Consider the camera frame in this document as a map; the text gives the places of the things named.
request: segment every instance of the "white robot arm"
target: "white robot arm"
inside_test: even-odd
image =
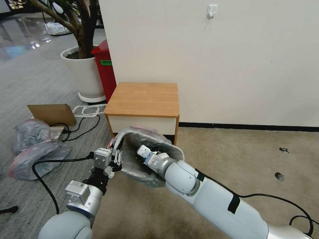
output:
[[[182,160],[176,162],[166,153],[157,155],[144,145],[137,153],[166,180],[172,193],[233,239],[310,238],[289,225],[268,225],[255,208]]]
[[[107,179],[121,168],[121,153],[100,148],[94,153],[93,174],[83,183],[72,181],[66,188],[72,211],[52,217],[42,228],[39,239],[90,239],[90,221],[100,206]],[[166,180],[172,193],[188,201],[195,210],[233,239],[307,239],[291,226],[271,226],[258,211],[186,162],[175,161],[166,153],[156,154],[141,145],[137,154],[144,164]]]

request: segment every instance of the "cardboard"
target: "cardboard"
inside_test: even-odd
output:
[[[34,118],[44,121],[48,125],[65,123],[68,126],[76,125],[76,119],[68,104],[58,105],[28,105]]]

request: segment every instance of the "gray carpet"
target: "gray carpet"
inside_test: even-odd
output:
[[[97,29],[94,43],[105,40],[104,29]],[[60,59],[60,53],[76,46],[73,35],[52,37],[52,41],[36,50],[0,65],[0,165],[5,174],[15,156],[12,154],[14,127],[30,118],[28,104],[67,103],[73,108],[83,104],[71,85],[70,76]],[[75,141],[68,159],[81,158],[90,151],[105,146],[110,135],[105,117],[101,115],[97,128]],[[79,135],[95,125],[97,118],[84,119]],[[92,162],[59,165],[44,177],[61,208],[66,205],[64,189],[71,180],[89,176]],[[37,181],[20,181],[2,175],[0,178],[0,209],[19,206],[15,214],[0,215],[0,238],[36,238],[43,224],[55,214],[54,205],[43,186]]]

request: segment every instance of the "trash bin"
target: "trash bin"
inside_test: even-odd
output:
[[[100,73],[103,90],[108,102],[116,88],[116,82],[107,40],[94,48],[91,51],[91,54],[95,55],[95,60]]]

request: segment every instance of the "white wall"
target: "white wall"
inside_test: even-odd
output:
[[[116,80],[177,82],[180,121],[319,126],[318,1],[100,5]]]

